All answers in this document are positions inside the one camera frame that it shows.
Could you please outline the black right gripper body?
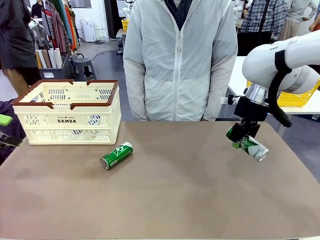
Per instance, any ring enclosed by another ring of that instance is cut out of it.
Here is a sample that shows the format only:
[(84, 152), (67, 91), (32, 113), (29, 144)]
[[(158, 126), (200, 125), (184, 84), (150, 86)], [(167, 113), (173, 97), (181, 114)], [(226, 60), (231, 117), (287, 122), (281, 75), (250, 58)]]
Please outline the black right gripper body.
[(241, 96), (236, 104), (234, 114), (247, 122), (264, 122), (267, 117), (267, 107)]

